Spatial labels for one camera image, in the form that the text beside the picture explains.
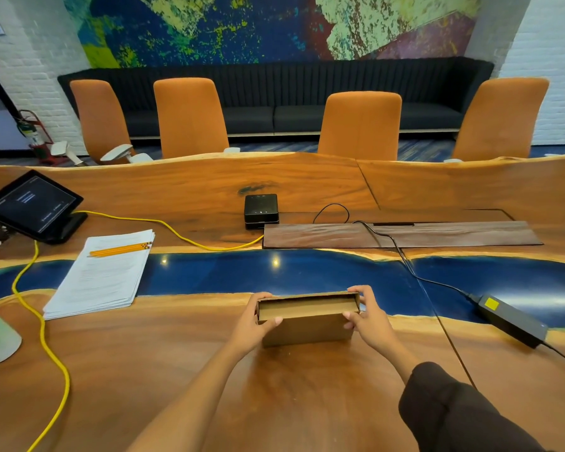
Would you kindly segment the small black speaker box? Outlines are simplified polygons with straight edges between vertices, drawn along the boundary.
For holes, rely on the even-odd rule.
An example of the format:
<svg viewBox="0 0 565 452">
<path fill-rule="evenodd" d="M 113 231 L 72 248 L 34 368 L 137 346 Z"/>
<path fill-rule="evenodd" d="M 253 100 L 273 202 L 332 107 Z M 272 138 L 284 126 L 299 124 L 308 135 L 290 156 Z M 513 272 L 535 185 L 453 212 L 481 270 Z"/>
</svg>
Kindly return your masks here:
<svg viewBox="0 0 565 452">
<path fill-rule="evenodd" d="M 279 224 L 278 196 L 276 194 L 247 195 L 244 205 L 245 229 L 264 229 L 265 225 Z"/>
</svg>

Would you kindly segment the fire extinguisher on red stand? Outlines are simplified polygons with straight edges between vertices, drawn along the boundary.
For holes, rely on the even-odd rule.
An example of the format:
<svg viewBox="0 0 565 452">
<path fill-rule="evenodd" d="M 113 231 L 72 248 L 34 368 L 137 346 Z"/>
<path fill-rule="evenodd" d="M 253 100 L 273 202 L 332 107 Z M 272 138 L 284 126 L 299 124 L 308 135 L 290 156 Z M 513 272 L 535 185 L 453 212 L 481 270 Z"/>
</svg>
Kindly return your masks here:
<svg viewBox="0 0 565 452">
<path fill-rule="evenodd" d="M 19 110 L 18 115 L 17 129 L 26 138 L 31 151 L 41 165 L 60 166 L 68 162 L 64 154 L 54 155 L 52 153 L 55 142 L 36 113 Z"/>
</svg>

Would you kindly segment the colourful abstract wall mural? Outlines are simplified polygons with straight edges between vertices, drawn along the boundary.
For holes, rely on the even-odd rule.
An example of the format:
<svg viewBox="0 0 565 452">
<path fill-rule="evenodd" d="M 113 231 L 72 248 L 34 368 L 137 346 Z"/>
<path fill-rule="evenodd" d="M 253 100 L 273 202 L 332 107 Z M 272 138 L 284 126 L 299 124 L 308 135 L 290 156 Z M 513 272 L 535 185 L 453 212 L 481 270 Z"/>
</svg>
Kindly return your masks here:
<svg viewBox="0 0 565 452">
<path fill-rule="evenodd" d="M 63 0 L 92 68 L 464 55 L 482 0 Z"/>
</svg>

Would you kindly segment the person's left hand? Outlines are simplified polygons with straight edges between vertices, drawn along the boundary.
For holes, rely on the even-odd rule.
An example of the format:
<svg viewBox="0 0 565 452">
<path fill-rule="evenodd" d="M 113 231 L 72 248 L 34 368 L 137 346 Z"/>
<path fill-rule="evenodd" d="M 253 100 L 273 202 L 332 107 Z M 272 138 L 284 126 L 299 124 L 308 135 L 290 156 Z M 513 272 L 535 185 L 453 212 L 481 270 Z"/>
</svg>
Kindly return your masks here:
<svg viewBox="0 0 565 452">
<path fill-rule="evenodd" d="M 256 319 L 256 307 L 259 300 L 269 299 L 273 295 L 268 292 L 254 293 L 234 327 L 228 340 L 227 347 L 238 360 L 245 357 L 263 340 L 270 331 L 260 331 Z"/>
</svg>

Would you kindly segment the person's left forearm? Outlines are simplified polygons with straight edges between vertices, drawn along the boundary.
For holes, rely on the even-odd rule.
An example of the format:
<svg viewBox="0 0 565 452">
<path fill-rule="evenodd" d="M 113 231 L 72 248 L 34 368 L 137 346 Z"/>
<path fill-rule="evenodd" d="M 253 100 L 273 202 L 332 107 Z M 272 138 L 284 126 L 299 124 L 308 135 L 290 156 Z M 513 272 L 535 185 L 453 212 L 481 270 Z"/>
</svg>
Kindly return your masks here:
<svg viewBox="0 0 565 452">
<path fill-rule="evenodd" d="M 126 452 L 200 452 L 227 380 L 250 350 L 225 344 Z"/>
</svg>

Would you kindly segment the person's right hand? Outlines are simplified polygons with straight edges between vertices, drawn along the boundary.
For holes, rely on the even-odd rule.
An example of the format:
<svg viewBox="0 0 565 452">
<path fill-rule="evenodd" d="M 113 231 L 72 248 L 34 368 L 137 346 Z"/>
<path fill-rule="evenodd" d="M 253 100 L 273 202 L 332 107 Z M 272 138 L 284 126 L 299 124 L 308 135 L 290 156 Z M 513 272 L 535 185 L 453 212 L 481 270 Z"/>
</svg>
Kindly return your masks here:
<svg viewBox="0 0 565 452">
<path fill-rule="evenodd" d="M 391 360 L 399 341 L 390 324 L 386 312 L 377 304 L 372 288 L 368 285 L 351 286 L 350 293 L 359 293 L 360 303 L 365 310 L 360 313 L 360 322 L 355 329 L 363 341 L 382 356 Z"/>
</svg>

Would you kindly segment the stack of white papers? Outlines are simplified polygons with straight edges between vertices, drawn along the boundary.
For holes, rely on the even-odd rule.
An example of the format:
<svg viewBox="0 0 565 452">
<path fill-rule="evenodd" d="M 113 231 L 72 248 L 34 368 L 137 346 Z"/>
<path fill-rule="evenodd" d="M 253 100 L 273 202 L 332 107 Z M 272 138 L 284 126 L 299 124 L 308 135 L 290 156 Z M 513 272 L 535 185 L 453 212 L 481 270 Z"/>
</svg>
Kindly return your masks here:
<svg viewBox="0 0 565 452">
<path fill-rule="evenodd" d="M 141 232 L 89 237 L 55 294 L 43 308 L 45 320 L 128 307 L 134 301 L 150 249 L 109 257 L 92 257 L 137 243 L 152 244 L 155 233 Z"/>
</svg>

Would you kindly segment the black power adapter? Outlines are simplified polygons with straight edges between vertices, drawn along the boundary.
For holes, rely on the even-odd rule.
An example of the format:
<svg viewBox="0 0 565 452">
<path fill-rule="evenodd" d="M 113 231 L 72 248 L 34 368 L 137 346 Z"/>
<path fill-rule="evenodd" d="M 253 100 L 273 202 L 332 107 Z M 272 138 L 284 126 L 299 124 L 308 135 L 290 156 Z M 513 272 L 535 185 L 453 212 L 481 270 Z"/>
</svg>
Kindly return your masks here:
<svg viewBox="0 0 565 452">
<path fill-rule="evenodd" d="M 564 353 L 546 341 L 548 326 L 539 319 L 491 295 L 463 293 L 463 296 L 476 305 L 491 325 L 532 349 L 544 345 L 565 359 Z"/>
</svg>

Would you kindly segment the dark wooden cover panel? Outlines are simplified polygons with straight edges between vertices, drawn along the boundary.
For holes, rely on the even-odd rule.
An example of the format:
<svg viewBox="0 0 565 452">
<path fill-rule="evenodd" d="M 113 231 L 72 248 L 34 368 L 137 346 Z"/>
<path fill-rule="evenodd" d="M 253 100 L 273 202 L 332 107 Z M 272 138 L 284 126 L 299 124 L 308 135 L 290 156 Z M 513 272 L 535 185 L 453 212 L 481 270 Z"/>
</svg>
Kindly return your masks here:
<svg viewBox="0 0 565 452">
<path fill-rule="evenodd" d="M 386 249 L 535 246 L 543 242 L 525 221 L 427 222 L 413 225 L 268 224 L 265 249 Z"/>
</svg>

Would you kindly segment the orange office chair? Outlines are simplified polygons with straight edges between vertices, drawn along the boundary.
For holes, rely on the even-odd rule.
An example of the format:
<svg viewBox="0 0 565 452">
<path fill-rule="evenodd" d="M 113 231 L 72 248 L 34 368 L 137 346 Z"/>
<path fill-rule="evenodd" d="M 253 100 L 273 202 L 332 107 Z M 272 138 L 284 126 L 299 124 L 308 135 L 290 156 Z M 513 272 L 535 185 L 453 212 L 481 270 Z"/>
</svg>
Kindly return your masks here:
<svg viewBox="0 0 565 452">
<path fill-rule="evenodd" d="M 70 82 L 81 124 L 83 143 L 97 165 L 152 162 L 146 153 L 136 153 L 119 99 L 112 86 L 97 79 Z"/>
<path fill-rule="evenodd" d="M 446 163 L 500 157 L 526 159 L 550 86 L 544 77 L 507 77 L 482 83 L 467 109 Z"/>
<path fill-rule="evenodd" d="M 325 104 L 318 154 L 396 161 L 402 98 L 385 91 L 345 91 Z"/>
<path fill-rule="evenodd" d="M 163 159 L 224 152 L 229 148 L 214 81 L 186 77 L 153 84 Z"/>
</svg>

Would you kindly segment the brown cardboard box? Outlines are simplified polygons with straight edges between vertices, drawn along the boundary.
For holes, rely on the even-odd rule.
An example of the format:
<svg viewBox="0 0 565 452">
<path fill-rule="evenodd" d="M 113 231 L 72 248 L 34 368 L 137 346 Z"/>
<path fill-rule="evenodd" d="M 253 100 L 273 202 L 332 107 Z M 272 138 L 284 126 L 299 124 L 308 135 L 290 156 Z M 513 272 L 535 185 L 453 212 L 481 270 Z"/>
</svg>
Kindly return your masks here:
<svg viewBox="0 0 565 452">
<path fill-rule="evenodd" d="M 346 290 L 258 300 L 256 319 L 259 324 L 277 317 L 283 319 L 264 336 L 263 347 L 350 341 L 354 332 L 345 328 L 347 320 L 343 313 L 359 313 L 360 305 L 360 294 Z"/>
</svg>

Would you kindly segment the person's right forearm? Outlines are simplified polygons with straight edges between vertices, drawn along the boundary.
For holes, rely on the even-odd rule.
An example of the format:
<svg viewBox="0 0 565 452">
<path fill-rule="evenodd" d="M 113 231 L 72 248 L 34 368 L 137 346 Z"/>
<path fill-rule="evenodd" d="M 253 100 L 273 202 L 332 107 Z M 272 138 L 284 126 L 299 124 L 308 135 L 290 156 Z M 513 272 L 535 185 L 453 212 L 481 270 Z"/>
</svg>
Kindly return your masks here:
<svg viewBox="0 0 565 452">
<path fill-rule="evenodd" d="M 405 383 L 399 414 L 420 452 L 546 452 L 473 386 L 440 365 L 420 362 L 397 340 L 376 349 Z"/>
</svg>

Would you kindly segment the long black sofa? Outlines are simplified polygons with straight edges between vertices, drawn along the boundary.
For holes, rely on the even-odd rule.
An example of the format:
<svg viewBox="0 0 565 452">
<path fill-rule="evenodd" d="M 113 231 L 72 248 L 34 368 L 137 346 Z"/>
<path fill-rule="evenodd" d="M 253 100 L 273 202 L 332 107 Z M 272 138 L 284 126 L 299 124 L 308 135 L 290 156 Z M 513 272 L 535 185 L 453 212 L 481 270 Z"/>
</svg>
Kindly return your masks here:
<svg viewBox="0 0 565 452">
<path fill-rule="evenodd" d="M 385 91 L 402 98 L 400 132 L 457 132 L 488 61 L 448 58 L 271 62 L 138 68 L 92 68 L 58 77 L 77 113 L 70 83 L 106 81 L 131 138 L 159 138 L 156 81 L 208 78 L 215 84 L 229 135 L 320 132 L 327 98 L 346 91 Z"/>
</svg>

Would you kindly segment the black tablet on stand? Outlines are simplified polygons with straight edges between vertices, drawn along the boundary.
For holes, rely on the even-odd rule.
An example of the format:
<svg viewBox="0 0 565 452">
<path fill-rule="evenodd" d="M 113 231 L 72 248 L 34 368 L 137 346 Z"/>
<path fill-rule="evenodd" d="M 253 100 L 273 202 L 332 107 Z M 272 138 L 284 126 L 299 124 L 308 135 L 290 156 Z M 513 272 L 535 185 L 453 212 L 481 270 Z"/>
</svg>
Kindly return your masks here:
<svg viewBox="0 0 565 452">
<path fill-rule="evenodd" d="M 0 189 L 0 224 L 48 245 L 66 243 L 86 221 L 83 197 L 36 170 Z"/>
</svg>

